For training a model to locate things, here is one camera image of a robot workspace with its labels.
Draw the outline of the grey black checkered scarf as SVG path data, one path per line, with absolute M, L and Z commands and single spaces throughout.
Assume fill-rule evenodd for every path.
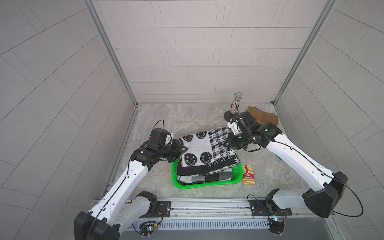
M 177 181 L 183 186 L 187 185 L 197 185 L 205 183 L 216 183 L 216 182 L 225 182 L 232 181 L 234 179 L 234 174 L 231 169 L 224 170 L 215 174 L 205 175 L 205 176 L 178 176 Z

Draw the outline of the black white smiley houndstooth scarf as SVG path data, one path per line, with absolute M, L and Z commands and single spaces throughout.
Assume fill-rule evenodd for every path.
M 180 156 L 177 175 L 212 175 L 239 165 L 237 151 L 225 146 L 231 132 L 230 128 L 221 127 L 179 138 L 188 150 Z

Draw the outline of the green plastic basket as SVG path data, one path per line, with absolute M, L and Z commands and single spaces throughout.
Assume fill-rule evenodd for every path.
M 242 181 L 243 179 L 243 168 L 242 165 L 237 165 L 233 168 L 231 168 L 234 179 L 231 181 L 223 181 L 223 182 L 207 182 L 202 184 L 193 184 L 193 185 L 182 185 L 177 180 L 177 166 L 178 166 L 179 160 L 176 160 L 172 163 L 172 181 L 176 188 L 181 190 L 188 190 L 188 189 L 196 189 L 196 188 L 203 188 L 203 187 L 212 187 L 212 186 L 221 186 L 221 185 L 235 185 Z

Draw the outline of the brown plaid fringed scarf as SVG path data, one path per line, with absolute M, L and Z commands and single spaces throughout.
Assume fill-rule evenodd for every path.
M 278 115 L 276 114 L 267 113 L 255 107 L 248 107 L 247 111 L 257 120 L 260 125 L 265 123 L 272 123 L 273 125 L 278 126 L 279 119 Z

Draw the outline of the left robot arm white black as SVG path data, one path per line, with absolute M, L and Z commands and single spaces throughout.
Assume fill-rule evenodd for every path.
M 144 192 L 132 203 L 129 196 L 159 161 L 169 163 L 188 150 L 177 139 L 166 145 L 144 142 L 130 157 L 130 162 L 118 181 L 88 212 L 80 212 L 74 220 L 76 240 L 118 240 L 139 217 L 155 211 L 156 197 Z

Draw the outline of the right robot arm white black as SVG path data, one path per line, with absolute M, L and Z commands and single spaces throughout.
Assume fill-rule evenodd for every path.
M 230 121 L 227 126 L 231 129 L 229 147 L 241 149 L 258 144 L 288 164 L 309 186 L 307 190 L 273 190 L 267 200 L 280 209 L 308 209 L 321 218 L 329 217 L 347 186 L 348 177 L 344 173 L 333 173 L 313 160 L 272 123 L 255 122 L 247 126 L 243 121 Z

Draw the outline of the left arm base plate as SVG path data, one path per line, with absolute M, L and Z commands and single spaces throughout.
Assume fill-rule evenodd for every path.
M 151 218 L 168 218 L 171 212 L 171 201 L 157 201 L 155 205 L 152 205 L 152 210 L 150 211 Z

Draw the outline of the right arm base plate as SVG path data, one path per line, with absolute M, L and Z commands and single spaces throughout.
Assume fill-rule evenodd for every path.
M 252 216 L 279 216 L 286 218 L 292 215 L 292 210 L 290 208 L 280 209 L 273 201 L 262 200 L 250 200 L 250 208 L 252 212 Z

